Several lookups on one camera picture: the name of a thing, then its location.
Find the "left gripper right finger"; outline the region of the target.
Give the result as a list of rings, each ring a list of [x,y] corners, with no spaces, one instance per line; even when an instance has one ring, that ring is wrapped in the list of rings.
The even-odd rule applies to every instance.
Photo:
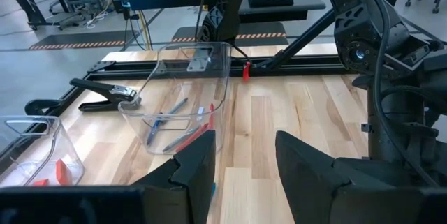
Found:
[[[398,164],[333,158],[286,131],[275,147],[295,224],[447,224],[447,188],[417,186]]]

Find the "grey metal bracket plate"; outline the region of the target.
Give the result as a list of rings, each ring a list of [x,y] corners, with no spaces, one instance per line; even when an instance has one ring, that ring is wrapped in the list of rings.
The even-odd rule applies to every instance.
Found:
[[[202,47],[194,50],[187,72],[204,72],[211,63],[213,49],[211,47]]]

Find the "black spring clamp silver jaw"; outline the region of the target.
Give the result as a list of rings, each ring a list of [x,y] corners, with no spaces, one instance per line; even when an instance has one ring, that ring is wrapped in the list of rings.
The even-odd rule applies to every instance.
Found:
[[[82,112],[117,111],[118,105],[122,101],[130,102],[130,109],[137,109],[141,104],[141,98],[137,97],[137,91],[130,87],[92,82],[79,78],[73,78],[70,84],[74,87],[93,91],[106,98],[105,101],[81,104],[78,109]]]

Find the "grey pen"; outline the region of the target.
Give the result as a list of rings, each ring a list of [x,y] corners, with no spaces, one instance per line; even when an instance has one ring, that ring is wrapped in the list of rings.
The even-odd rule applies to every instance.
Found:
[[[188,130],[185,134],[183,134],[182,136],[178,137],[174,141],[172,141],[170,144],[168,144],[166,147],[164,147],[163,153],[170,151],[173,147],[177,146],[179,143],[181,143],[184,140],[186,140],[188,137],[193,135],[197,130],[199,130],[200,127],[201,127],[201,125],[198,125],[195,128],[192,128],[192,129]]]

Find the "black table clamp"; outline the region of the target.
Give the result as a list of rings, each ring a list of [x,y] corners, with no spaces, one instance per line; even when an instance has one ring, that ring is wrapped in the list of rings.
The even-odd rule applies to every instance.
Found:
[[[44,116],[49,115],[53,110],[58,109],[62,104],[62,100],[55,99],[35,99],[29,101],[24,106],[26,115]]]

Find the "clear plastic bin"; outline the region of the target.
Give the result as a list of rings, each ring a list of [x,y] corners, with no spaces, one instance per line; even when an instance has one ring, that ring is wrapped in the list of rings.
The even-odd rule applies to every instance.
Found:
[[[130,102],[121,102],[118,109],[127,123],[139,137],[143,147],[151,154],[174,154],[177,146],[163,153],[164,147],[188,130],[209,121],[210,104],[214,104],[214,132],[216,148],[222,148],[226,129],[226,99],[228,97],[228,81],[230,79],[230,64],[232,47],[228,43],[176,43],[165,46],[156,54],[156,61],[161,64],[161,70],[167,71],[168,60],[185,60],[189,65],[194,50],[202,47],[213,49],[211,63],[204,72],[192,72],[198,77],[178,78],[170,76],[166,79],[156,79],[156,71],[146,79],[137,90],[141,98],[140,107],[130,109]],[[183,98],[188,101],[174,114],[168,114]],[[147,137],[157,117],[165,117],[155,139],[147,146]]]
[[[0,188],[34,186],[41,179],[61,186],[56,178],[59,159],[71,171],[70,186],[78,184],[85,167],[58,117],[0,117]]]

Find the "blue pen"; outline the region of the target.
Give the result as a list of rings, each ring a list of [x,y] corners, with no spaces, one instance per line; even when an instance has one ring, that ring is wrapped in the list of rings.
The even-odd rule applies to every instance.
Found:
[[[188,101],[188,98],[183,98],[178,104],[176,104],[170,111],[168,111],[168,114],[174,114],[176,111],[178,111],[186,102]],[[147,146],[150,146],[155,139],[155,136],[161,126],[166,121],[165,117],[157,117],[152,129],[147,137],[146,144]]]

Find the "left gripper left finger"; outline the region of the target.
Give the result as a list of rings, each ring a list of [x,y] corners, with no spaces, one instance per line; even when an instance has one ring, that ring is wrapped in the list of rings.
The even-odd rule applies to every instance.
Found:
[[[206,224],[215,163],[207,130],[128,186],[1,189],[0,224]]]

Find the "red eraser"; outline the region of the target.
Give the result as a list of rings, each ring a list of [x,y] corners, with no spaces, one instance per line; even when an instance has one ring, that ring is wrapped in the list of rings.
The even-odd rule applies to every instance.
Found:
[[[72,184],[71,171],[62,159],[56,162],[56,178],[62,186],[70,186]]]

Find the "black mat with hazard stripe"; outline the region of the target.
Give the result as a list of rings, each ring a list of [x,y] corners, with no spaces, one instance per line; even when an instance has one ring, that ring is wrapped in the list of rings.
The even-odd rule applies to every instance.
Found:
[[[181,27],[171,39],[172,43],[193,42],[195,27]],[[237,46],[287,45],[287,34],[281,22],[246,23],[240,25]]]
[[[106,31],[95,33],[74,33],[51,35],[29,47],[30,50],[62,50],[95,47],[123,47],[139,33],[124,31]]]

